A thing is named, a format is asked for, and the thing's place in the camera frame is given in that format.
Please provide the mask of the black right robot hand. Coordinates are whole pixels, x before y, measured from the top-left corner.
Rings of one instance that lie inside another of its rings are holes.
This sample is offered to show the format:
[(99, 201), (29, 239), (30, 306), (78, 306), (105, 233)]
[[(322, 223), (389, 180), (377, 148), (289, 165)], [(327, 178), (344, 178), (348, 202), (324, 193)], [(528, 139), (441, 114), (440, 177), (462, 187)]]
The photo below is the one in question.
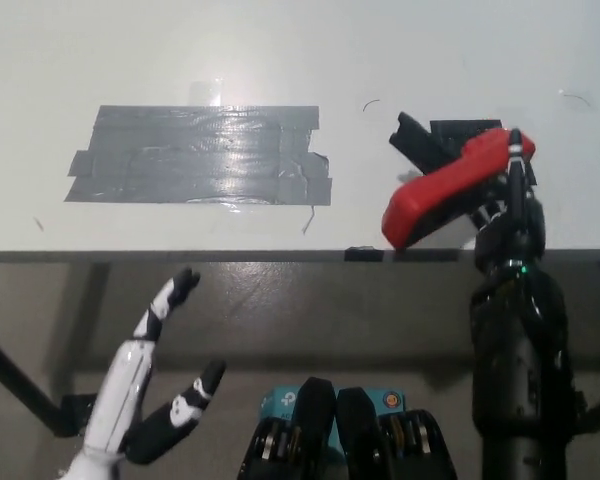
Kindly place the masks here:
[(512, 260), (534, 261), (544, 254), (546, 229), (537, 185), (531, 166), (533, 154), (524, 147), (524, 136), (514, 128), (508, 137), (508, 164), (495, 190), (502, 210), (492, 215), (476, 236), (474, 259), (477, 269), (487, 273)]

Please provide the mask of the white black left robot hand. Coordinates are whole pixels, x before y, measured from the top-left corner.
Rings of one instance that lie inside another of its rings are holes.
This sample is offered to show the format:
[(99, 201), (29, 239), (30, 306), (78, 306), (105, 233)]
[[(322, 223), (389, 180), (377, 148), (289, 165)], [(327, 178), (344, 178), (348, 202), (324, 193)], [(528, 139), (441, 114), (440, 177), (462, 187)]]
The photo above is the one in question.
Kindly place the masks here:
[(148, 304), (132, 336), (120, 345), (93, 405), (84, 452), (108, 463), (126, 458), (149, 465), (197, 427), (225, 373), (223, 360), (210, 361), (190, 386), (145, 419), (139, 411), (163, 326), (199, 281), (200, 274), (189, 267), (169, 279)]

